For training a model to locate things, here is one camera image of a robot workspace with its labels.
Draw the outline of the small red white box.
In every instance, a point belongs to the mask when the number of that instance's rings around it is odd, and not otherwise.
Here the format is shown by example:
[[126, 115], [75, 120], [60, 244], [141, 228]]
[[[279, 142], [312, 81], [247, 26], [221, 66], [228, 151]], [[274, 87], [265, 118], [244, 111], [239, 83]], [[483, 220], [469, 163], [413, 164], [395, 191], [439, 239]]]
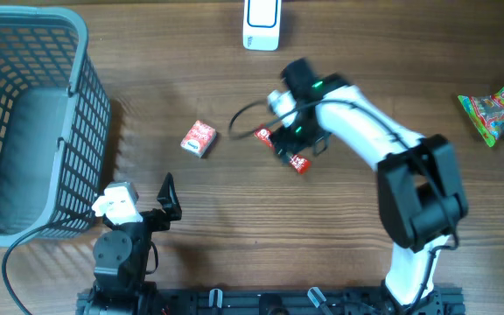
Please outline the small red white box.
[[181, 141], [180, 146], [201, 158], [207, 152], [216, 136], [216, 129], [197, 120]]

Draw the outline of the red Nescafe coffee stick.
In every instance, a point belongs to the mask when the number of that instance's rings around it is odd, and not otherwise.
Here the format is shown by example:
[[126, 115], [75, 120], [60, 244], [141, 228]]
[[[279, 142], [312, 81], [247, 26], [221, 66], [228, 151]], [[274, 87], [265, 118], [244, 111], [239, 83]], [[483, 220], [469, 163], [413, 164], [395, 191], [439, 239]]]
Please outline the red Nescafe coffee stick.
[[280, 153], [276, 151], [275, 145], [270, 140], [272, 131], [261, 127], [254, 133], [255, 137], [270, 147], [283, 161], [284, 164], [292, 167], [297, 173], [304, 174], [311, 166], [311, 161], [298, 154]]

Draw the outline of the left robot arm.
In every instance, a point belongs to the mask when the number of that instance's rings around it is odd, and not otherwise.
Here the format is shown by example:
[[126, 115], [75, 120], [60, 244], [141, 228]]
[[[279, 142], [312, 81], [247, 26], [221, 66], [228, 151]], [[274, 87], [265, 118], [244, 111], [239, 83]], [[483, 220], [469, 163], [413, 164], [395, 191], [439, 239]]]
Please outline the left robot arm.
[[110, 230], [100, 236], [93, 249], [93, 286], [77, 296], [76, 312], [101, 314], [169, 314], [171, 310], [157, 285], [145, 278], [149, 255], [158, 261], [152, 241], [155, 232], [167, 231], [182, 217], [173, 176], [167, 173], [157, 194], [159, 208], [140, 212], [138, 194], [131, 182], [112, 182], [99, 196], [92, 210]]

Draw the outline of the green Haribo gummy bag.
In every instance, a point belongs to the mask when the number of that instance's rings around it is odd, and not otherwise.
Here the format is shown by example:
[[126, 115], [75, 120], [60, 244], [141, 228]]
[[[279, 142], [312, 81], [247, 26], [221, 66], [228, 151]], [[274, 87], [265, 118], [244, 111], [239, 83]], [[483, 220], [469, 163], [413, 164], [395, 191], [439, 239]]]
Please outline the green Haribo gummy bag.
[[504, 134], [504, 87], [488, 96], [459, 95], [458, 101], [489, 147]]

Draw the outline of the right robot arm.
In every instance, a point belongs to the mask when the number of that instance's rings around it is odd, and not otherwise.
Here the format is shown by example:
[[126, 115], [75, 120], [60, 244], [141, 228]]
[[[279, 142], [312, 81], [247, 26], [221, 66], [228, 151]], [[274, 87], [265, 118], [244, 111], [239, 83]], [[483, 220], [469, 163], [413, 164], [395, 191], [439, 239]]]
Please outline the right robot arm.
[[453, 146], [395, 122], [341, 75], [318, 77], [307, 59], [291, 62], [281, 79], [286, 92], [268, 97], [282, 124], [269, 138], [276, 155], [319, 155], [336, 136], [375, 172], [381, 224], [394, 243], [384, 286], [397, 312], [418, 312], [438, 255], [458, 248], [457, 225], [468, 213]]

